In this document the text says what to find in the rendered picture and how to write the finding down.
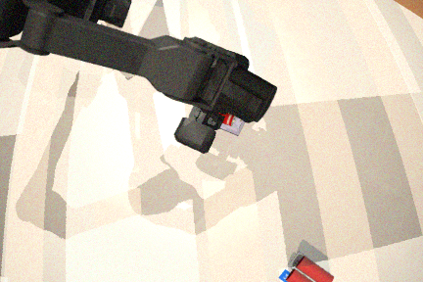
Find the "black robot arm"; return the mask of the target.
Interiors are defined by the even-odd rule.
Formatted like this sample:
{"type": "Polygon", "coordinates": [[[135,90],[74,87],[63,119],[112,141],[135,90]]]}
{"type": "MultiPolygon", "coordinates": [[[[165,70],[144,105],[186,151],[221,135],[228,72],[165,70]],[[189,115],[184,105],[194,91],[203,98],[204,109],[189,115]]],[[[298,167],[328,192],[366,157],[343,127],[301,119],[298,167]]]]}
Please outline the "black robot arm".
{"type": "Polygon", "coordinates": [[[0,48],[50,53],[145,77],[171,100],[259,122],[277,86],[236,66],[228,50],[198,36],[147,39],[123,27],[131,0],[0,0],[0,48]],[[22,32],[20,40],[12,40],[22,32]],[[198,98],[198,93],[201,97],[198,98]]]}

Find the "blister pack of red batteries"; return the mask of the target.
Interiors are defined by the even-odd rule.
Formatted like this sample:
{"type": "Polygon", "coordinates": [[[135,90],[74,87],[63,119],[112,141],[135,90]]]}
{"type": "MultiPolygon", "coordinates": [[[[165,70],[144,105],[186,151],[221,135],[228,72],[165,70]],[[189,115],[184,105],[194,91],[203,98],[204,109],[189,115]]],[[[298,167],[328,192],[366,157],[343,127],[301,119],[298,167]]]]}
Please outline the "blister pack of red batteries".
{"type": "Polygon", "coordinates": [[[335,282],[337,278],[301,252],[291,260],[279,276],[283,282],[335,282]]]}

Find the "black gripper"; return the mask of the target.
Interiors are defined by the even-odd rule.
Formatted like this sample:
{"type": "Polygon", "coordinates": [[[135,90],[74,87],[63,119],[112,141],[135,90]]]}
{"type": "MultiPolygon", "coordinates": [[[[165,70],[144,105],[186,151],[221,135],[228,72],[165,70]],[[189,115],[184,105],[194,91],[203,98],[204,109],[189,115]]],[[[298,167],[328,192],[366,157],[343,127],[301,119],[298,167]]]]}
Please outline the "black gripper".
{"type": "MultiPolygon", "coordinates": [[[[230,50],[227,55],[237,59],[235,68],[249,68],[250,62],[245,56],[230,50]]],[[[220,100],[217,101],[212,111],[193,106],[189,116],[183,117],[174,131],[175,141],[202,154],[208,153],[216,135],[215,131],[220,129],[225,119],[218,111],[220,103],[220,100]]]]}

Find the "red cylindrical battery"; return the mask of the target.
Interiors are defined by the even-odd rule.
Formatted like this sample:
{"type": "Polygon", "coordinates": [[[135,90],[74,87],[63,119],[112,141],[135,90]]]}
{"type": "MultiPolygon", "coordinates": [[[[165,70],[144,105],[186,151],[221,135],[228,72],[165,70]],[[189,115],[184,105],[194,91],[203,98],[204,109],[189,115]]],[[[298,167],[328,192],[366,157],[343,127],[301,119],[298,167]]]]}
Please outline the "red cylindrical battery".
{"type": "Polygon", "coordinates": [[[230,115],[229,113],[226,113],[226,115],[221,114],[221,113],[219,113],[219,114],[222,115],[222,116],[225,116],[225,119],[223,121],[224,124],[232,126],[233,123],[235,122],[235,118],[236,118],[235,116],[230,115]]]}

